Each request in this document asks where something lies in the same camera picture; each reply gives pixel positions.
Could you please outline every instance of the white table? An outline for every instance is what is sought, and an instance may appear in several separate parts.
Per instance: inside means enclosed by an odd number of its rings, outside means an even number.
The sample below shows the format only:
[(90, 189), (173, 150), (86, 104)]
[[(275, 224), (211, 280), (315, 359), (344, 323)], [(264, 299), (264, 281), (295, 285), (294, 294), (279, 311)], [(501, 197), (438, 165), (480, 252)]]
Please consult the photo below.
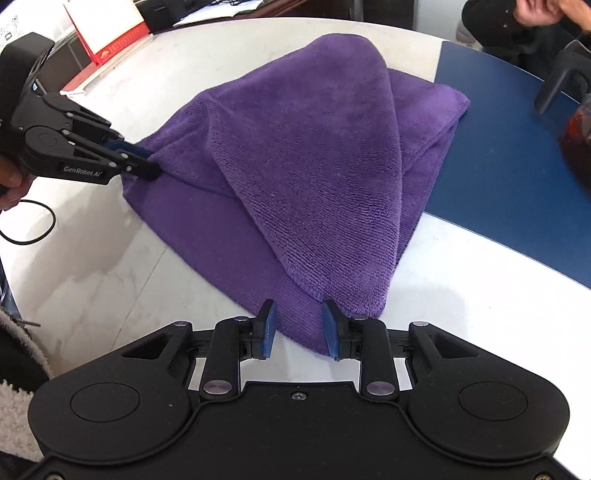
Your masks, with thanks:
[[(130, 141), (152, 133), (207, 87), (235, 79), (326, 33), (369, 38), (389, 67), (433, 81), (441, 40), (381, 25), (298, 18), (223, 22), (155, 37), (75, 100), (110, 119)], [(29, 198), (57, 214), (31, 247), (0, 241), (18, 307), (57, 372), (92, 360), (174, 320), (209, 329), (246, 312), (208, 285), (108, 187), (38, 179)], [(21, 205), (2, 215), (13, 238), (45, 230), (48, 215)], [(423, 215), (389, 292), (382, 320), (406, 329), (427, 320), (542, 375), (569, 400), (571, 423), (557, 452), (591, 477), (591, 291), (519, 253)], [(278, 335), (269, 361), (242, 364), (243, 380), (357, 380)], [(198, 381), (200, 369), (193, 379)]]

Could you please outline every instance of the purple towel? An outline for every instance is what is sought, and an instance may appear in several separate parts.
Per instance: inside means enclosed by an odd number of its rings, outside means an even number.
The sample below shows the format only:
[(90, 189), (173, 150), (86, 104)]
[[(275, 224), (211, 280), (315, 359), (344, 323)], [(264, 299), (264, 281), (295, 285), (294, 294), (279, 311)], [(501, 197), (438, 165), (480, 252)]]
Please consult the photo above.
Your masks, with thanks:
[(125, 198), (206, 280), (327, 353), (320, 301), (378, 316), (468, 99), (326, 35), (182, 107)]

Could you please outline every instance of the metal screw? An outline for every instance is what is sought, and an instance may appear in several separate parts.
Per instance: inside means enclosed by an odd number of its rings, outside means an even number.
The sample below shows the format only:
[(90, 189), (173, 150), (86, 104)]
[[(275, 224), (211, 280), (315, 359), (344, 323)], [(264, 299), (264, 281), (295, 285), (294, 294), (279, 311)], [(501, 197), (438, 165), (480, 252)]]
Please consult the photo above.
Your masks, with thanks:
[(232, 390), (232, 384), (225, 380), (210, 380), (203, 386), (203, 389), (210, 395), (225, 395)]
[(368, 393), (375, 395), (376, 397), (387, 397), (392, 395), (396, 389), (390, 382), (371, 382), (365, 387)]

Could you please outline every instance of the bolt head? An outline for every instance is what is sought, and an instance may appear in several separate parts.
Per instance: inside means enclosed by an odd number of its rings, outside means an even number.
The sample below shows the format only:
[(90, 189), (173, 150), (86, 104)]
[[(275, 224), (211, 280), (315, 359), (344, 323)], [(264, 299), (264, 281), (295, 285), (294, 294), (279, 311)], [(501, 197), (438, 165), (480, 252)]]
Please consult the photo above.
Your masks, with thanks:
[(232, 390), (232, 384), (225, 380), (210, 380), (203, 386), (203, 390), (210, 395), (225, 395)]

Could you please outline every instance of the blue mat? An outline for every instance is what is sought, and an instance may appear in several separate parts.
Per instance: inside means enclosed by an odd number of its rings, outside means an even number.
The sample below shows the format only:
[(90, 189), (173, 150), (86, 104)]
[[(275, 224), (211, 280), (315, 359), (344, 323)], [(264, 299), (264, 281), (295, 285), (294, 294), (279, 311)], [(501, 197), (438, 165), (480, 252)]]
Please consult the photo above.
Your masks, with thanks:
[(443, 43), (436, 82), (460, 90), (472, 105), (427, 212), (591, 288), (591, 199), (557, 142), (576, 102), (561, 94), (540, 116), (533, 107), (539, 79), (450, 42)]

